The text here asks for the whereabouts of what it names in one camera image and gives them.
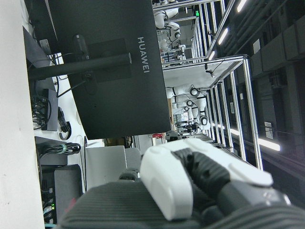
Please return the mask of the right white dexterous hand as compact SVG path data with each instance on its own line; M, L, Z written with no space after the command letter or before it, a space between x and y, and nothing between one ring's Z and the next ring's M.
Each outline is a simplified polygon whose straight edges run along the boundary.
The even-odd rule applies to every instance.
M152 146L140 177L91 188L60 229L302 229L270 173L195 138Z

